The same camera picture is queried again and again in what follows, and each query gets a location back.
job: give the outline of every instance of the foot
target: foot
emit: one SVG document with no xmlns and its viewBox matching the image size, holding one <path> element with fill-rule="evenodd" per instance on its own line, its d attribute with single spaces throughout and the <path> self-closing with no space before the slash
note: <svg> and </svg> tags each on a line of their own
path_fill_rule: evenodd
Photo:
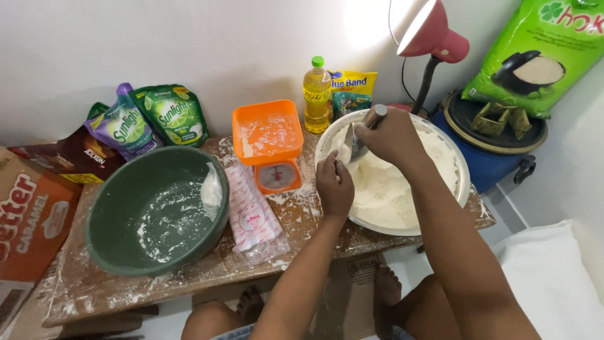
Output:
<svg viewBox="0 0 604 340">
<path fill-rule="evenodd" d="M 253 324 L 258 321 L 262 308 L 264 308 L 264 301 L 256 288 L 252 286 L 241 293 L 237 305 L 237 313 L 241 315 L 247 324 Z"/>
<path fill-rule="evenodd" d="M 392 335 L 391 308 L 400 302 L 401 288 L 399 278 L 389 267 L 380 264 L 376 268 L 373 281 L 373 321 L 376 334 L 381 340 L 389 339 Z"/>
</svg>

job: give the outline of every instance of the hand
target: hand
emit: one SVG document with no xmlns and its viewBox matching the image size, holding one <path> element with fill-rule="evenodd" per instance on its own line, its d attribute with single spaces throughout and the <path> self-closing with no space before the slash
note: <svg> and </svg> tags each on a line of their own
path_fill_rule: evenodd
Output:
<svg viewBox="0 0 604 340">
<path fill-rule="evenodd" d="M 355 134 L 369 151 L 388 163 L 397 166 L 403 175 L 429 160 L 410 113 L 388 106 L 386 118 L 375 130 L 355 124 Z"/>
<path fill-rule="evenodd" d="M 321 197 L 323 217 L 346 220 L 355 200 L 355 184 L 342 161 L 336 161 L 337 155 L 335 150 L 316 165 L 316 189 Z"/>
</svg>

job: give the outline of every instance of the green plastic bowl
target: green plastic bowl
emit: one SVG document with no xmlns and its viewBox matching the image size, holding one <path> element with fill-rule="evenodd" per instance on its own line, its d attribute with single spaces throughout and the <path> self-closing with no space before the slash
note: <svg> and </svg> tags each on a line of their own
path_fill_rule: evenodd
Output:
<svg viewBox="0 0 604 340">
<path fill-rule="evenodd" d="M 212 222 L 201 186 L 212 162 L 222 201 Z M 118 169 L 98 191 L 86 216 L 85 240 L 102 269 L 157 276 L 197 260 L 227 225 L 227 174 L 209 153 L 189 146 L 148 152 Z"/>
</svg>

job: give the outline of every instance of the pink printed plastic bag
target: pink printed plastic bag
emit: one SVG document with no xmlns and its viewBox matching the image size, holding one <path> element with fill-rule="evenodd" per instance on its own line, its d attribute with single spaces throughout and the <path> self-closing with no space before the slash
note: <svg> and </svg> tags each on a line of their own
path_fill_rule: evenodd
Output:
<svg viewBox="0 0 604 340">
<path fill-rule="evenodd" d="M 229 222 L 233 251 L 250 266 L 269 261 L 292 250 L 288 236 L 254 181 L 250 166 L 226 169 L 230 186 Z"/>
</svg>

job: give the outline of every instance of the green bottle cap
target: green bottle cap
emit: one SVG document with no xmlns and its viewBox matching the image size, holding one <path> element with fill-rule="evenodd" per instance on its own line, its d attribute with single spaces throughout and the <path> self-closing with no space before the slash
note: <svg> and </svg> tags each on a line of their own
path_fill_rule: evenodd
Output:
<svg viewBox="0 0 604 340">
<path fill-rule="evenodd" d="M 324 63 L 325 63 L 325 60 L 321 56 L 314 56 L 312 58 L 312 65 L 314 67 L 323 67 Z"/>
</svg>

